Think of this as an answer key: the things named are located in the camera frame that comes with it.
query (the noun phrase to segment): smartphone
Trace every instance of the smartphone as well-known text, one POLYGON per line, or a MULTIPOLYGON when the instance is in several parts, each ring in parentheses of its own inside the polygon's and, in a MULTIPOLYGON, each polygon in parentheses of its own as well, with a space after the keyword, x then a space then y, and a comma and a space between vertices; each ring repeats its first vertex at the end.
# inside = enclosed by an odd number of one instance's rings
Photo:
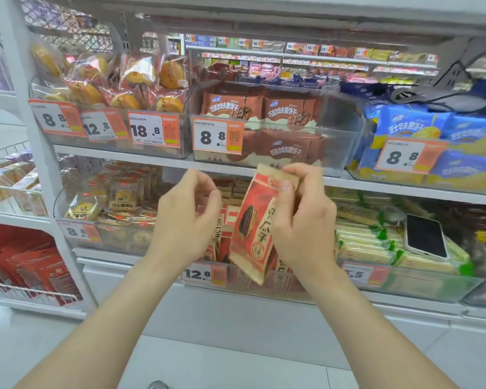
POLYGON ((416 254, 438 259, 448 258, 441 224, 425 217, 407 214, 405 247, 416 254))

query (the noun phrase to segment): white tile floor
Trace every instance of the white tile floor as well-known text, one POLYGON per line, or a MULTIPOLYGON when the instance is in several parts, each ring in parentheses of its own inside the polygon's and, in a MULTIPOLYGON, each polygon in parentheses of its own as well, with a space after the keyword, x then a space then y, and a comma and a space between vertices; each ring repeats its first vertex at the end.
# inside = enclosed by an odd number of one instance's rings
MULTIPOLYGON (((0 147, 26 140, 22 127, 0 124, 0 147)), ((11 388, 78 321, 0 307, 0 389, 11 388)), ((142 336, 120 389, 162 380, 171 389, 356 389, 350 371, 142 336)))

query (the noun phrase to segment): black phone screen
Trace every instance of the black phone screen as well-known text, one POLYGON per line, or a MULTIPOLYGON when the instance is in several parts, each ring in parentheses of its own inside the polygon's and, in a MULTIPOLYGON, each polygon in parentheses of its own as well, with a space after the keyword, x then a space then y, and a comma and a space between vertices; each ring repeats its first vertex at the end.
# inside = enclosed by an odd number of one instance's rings
POLYGON ((438 257, 447 257, 439 222, 407 214, 406 232, 409 247, 438 257))

